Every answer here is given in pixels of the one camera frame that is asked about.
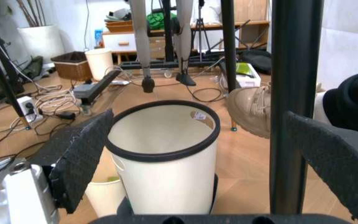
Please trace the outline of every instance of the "green bag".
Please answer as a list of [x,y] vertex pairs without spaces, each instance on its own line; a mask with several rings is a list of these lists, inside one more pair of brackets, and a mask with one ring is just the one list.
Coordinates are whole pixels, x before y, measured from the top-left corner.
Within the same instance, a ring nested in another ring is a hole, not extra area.
[[164,14],[163,13],[151,13],[147,15],[147,21],[149,22],[150,30],[164,29]]

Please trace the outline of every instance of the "white box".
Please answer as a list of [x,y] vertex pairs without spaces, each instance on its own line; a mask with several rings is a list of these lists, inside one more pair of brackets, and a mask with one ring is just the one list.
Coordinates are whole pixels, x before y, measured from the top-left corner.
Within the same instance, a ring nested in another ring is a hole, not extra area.
[[258,75],[258,72],[252,67],[251,64],[247,63],[249,69],[251,70],[251,78],[245,75],[236,75],[236,79],[240,84],[241,88],[253,88],[253,87],[260,87],[261,86],[261,77]]

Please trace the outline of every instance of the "power adapter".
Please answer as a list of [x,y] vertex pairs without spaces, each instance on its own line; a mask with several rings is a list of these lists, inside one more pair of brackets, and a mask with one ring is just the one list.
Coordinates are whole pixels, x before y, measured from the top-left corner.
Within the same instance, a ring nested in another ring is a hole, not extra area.
[[76,118],[76,113],[63,111],[61,113],[58,113],[56,116],[65,120],[74,120]]

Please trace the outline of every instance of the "woven basket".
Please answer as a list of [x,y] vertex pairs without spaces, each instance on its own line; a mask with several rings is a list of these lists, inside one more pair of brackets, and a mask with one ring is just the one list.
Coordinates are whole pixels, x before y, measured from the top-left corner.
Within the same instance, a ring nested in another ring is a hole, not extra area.
[[88,61],[84,52],[74,51],[64,55],[51,58],[55,63],[59,77],[86,81],[92,78]]

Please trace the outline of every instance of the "label sticker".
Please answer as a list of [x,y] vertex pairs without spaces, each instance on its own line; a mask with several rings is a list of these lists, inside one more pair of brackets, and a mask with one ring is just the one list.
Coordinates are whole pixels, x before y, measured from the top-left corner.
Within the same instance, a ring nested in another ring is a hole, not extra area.
[[207,116],[201,112],[196,112],[193,118],[196,120],[205,120]]

